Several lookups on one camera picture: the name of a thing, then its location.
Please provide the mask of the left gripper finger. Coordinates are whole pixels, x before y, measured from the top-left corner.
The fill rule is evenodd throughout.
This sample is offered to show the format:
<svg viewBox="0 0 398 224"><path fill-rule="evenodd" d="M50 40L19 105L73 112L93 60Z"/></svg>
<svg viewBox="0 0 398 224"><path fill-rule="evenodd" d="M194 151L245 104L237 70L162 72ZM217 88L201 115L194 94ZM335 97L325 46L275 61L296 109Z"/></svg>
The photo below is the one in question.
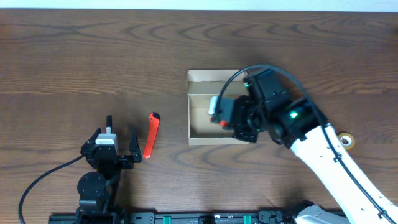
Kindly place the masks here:
<svg viewBox="0 0 398 224"><path fill-rule="evenodd" d="M129 143L129 152L134 163L140 163L142 161L142 154L137 141L137 133L134 129L132 132L131 140Z"/></svg>
<svg viewBox="0 0 398 224"><path fill-rule="evenodd" d="M82 148L86 148L90 145L95 144L95 141L98 137L98 135L101 134L101 128L97 128L94 134L82 145Z"/></svg>

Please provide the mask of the red stapler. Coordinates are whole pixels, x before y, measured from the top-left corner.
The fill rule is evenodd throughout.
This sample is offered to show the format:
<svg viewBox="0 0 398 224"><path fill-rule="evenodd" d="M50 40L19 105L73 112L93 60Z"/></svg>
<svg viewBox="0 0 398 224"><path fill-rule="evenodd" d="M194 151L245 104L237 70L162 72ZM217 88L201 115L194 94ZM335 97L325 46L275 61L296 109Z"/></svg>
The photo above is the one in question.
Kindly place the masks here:
<svg viewBox="0 0 398 224"><path fill-rule="evenodd" d="M211 117L210 118L210 122L211 123L214 123L214 124L217 124L217 125L220 125L220 126L222 126L222 127L228 127L228 125L229 125L229 123L227 122L227 121L225 121L225 120L219 120L219 119L216 119L216 118L214 118L214 117Z"/></svg>

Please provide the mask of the black marker pen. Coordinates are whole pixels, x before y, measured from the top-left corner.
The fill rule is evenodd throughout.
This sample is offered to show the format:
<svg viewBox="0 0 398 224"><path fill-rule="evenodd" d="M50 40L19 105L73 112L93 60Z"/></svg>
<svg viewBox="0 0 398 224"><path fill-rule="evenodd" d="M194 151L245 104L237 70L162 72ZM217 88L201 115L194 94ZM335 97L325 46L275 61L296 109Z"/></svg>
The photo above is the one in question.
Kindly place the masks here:
<svg viewBox="0 0 398 224"><path fill-rule="evenodd" d="M108 115L106 117L106 133L107 134L113 133L113 120L111 115Z"/></svg>

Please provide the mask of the red utility knife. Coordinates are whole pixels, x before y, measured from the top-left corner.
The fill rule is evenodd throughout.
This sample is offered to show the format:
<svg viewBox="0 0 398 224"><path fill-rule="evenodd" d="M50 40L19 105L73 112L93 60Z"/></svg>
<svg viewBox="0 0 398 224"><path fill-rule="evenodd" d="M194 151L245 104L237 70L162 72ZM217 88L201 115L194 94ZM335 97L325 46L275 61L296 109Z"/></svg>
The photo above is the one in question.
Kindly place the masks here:
<svg viewBox="0 0 398 224"><path fill-rule="evenodd" d="M149 115L149 133L147 135L147 141L143 153L144 159L149 159L152 157L159 128L160 128L160 115L156 112L153 112Z"/></svg>

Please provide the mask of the brown cardboard box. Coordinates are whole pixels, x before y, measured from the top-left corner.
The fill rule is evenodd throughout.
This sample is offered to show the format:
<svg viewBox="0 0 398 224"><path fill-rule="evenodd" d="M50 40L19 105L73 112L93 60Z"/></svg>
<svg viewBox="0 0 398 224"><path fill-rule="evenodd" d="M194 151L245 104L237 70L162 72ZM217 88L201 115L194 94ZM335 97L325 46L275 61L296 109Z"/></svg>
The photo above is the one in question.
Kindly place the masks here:
<svg viewBox="0 0 398 224"><path fill-rule="evenodd" d="M210 121L211 99L219 95L224 84L236 70L189 70L187 72L188 98L188 144L206 145L245 145L232 137L232 130L224 130L219 124Z"/></svg>

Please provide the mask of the yellow tape roll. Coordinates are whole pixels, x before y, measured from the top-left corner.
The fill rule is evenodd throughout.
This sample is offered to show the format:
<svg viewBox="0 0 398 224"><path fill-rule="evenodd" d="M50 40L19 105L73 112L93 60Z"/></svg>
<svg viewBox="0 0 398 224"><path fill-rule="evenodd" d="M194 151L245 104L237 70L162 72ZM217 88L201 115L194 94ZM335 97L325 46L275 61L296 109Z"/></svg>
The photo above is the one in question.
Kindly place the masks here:
<svg viewBox="0 0 398 224"><path fill-rule="evenodd" d="M346 150L352 149L356 144L355 138L350 133L339 133L338 138Z"/></svg>

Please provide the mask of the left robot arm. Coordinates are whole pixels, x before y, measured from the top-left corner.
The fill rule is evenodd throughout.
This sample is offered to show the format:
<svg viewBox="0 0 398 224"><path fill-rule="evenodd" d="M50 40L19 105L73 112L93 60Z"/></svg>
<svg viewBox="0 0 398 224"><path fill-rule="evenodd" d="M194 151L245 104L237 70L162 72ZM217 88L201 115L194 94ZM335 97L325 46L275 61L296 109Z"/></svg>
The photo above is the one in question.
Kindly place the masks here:
<svg viewBox="0 0 398 224"><path fill-rule="evenodd" d="M116 194L122 171L132 169L142 160L135 131L132 132L129 152L129 155L119 155L117 135L111 131L102 133L100 128L82 145L80 153L95 171L83 175L78 181L77 223L130 222L128 212L116 204Z"/></svg>

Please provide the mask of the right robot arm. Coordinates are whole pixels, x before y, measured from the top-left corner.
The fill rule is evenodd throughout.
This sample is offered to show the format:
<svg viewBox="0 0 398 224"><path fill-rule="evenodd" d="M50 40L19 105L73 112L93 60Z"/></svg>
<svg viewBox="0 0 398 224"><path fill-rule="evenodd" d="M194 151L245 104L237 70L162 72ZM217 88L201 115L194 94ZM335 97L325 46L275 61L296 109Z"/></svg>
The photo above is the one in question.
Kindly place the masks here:
<svg viewBox="0 0 398 224"><path fill-rule="evenodd" d="M304 202L283 223L397 223L397 205L368 179L345 149L327 117L303 85L273 65L237 71L210 100L211 122L240 141L257 142L267 131L321 180L343 211L326 212Z"/></svg>

